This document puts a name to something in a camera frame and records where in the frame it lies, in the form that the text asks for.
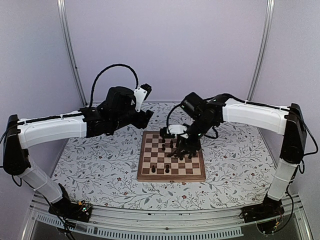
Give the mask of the wooden chess board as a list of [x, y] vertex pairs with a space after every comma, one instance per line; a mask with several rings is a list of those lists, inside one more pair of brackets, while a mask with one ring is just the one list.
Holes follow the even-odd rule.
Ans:
[[[193, 157], [185, 155], [183, 160], [179, 160], [179, 157], [167, 157], [169, 153], [175, 152], [176, 143], [177, 138], [162, 139], [158, 131], [144, 131], [137, 180], [156, 183], [204, 182], [206, 172], [202, 150], [197, 151]], [[165, 144], [165, 151], [162, 150], [163, 144]], [[152, 165], [156, 167], [155, 173], [151, 172]], [[166, 165], [169, 165], [169, 173], [165, 173]]]

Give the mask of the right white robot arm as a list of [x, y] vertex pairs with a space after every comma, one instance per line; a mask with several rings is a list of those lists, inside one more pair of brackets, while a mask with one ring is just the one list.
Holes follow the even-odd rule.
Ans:
[[192, 152], [196, 142], [209, 129], [222, 123], [240, 123], [269, 130], [283, 136], [279, 163], [274, 179], [267, 191], [266, 200], [259, 206], [262, 218], [269, 218], [278, 210], [278, 203], [307, 154], [307, 136], [310, 130], [304, 122], [298, 104], [274, 106], [241, 100], [229, 93], [202, 99], [196, 93], [188, 94], [179, 107], [194, 121], [191, 125], [170, 125], [168, 132], [182, 137], [182, 149]]

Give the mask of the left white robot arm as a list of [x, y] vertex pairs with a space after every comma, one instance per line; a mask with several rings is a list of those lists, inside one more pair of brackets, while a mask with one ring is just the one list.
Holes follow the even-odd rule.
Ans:
[[75, 210], [66, 190], [33, 162], [28, 148], [62, 139], [112, 136], [128, 125], [144, 129], [153, 112], [143, 111], [141, 106], [151, 91], [148, 84], [135, 90], [117, 86], [109, 89], [105, 101], [97, 107], [83, 107], [67, 114], [34, 119], [11, 115], [3, 136], [4, 171], [24, 180], [45, 196], [63, 217], [70, 217]]

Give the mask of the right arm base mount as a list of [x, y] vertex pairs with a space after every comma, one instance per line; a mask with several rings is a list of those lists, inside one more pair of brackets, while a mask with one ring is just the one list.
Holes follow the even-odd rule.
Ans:
[[283, 220], [285, 210], [281, 200], [273, 200], [266, 196], [262, 203], [241, 208], [239, 218], [245, 223], [262, 221], [257, 224], [263, 234], [273, 234]]

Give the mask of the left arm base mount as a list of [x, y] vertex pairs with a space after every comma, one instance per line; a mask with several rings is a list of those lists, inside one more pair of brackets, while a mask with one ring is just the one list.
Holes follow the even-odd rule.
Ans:
[[51, 203], [48, 212], [66, 219], [88, 223], [92, 214], [92, 204], [85, 200], [72, 202], [66, 189], [59, 183], [62, 199]]

